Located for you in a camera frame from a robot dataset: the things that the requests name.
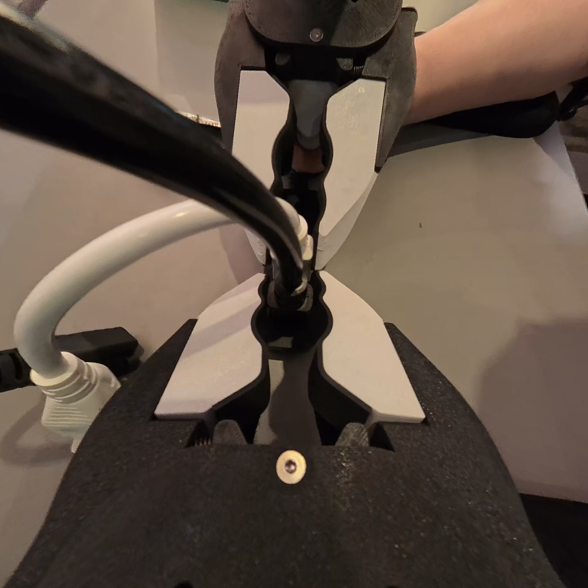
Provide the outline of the person's right forearm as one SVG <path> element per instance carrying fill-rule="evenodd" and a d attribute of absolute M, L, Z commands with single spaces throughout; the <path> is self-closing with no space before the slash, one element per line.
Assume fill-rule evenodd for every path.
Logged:
<path fill-rule="evenodd" d="M 587 77 L 587 1 L 477 1 L 415 52 L 405 124 L 537 98 Z"/>

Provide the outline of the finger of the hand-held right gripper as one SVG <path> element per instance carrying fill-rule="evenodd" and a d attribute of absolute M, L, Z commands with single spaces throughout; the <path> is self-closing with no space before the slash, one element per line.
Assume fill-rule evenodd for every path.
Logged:
<path fill-rule="evenodd" d="M 232 155 L 267 189 L 275 180 L 273 147 L 287 122 L 289 106 L 287 91 L 267 72 L 240 72 Z"/>
<path fill-rule="evenodd" d="M 358 79 L 327 103 L 332 161 L 323 184 L 326 206 L 319 224 L 317 270 L 326 267 L 349 236 L 377 179 L 385 90 L 384 81 Z"/>

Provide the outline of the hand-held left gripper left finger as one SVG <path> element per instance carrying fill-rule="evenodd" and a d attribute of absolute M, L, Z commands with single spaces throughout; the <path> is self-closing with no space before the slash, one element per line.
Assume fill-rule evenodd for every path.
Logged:
<path fill-rule="evenodd" d="M 269 404 L 269 370 L 252 321 L 262 302 L 259 289 L 264 280 L 264 274 L 257 273 L 200 314 L 156 417 L 259 419 Z"/>

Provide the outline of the person's right hand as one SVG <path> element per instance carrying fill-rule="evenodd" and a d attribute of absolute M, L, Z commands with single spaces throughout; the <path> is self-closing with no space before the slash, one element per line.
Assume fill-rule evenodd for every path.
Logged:
<path fill-rule="evenodd" d="M 306 149 L 296 143 L 293 147 L 292 169 L 298 173 L 318 174 L 324 170 L 321 147 Z"/>

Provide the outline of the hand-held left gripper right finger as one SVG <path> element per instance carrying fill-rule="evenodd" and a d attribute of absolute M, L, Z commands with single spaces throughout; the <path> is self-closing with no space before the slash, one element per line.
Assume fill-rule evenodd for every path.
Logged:
<path fill-rule="evenodd" d="M 333 424 L 422 423 L 424 411 L 383 319 L 329 272 L 319 272 L 332 325 L 318 369 L 334 390 L 315 408 Z"/>

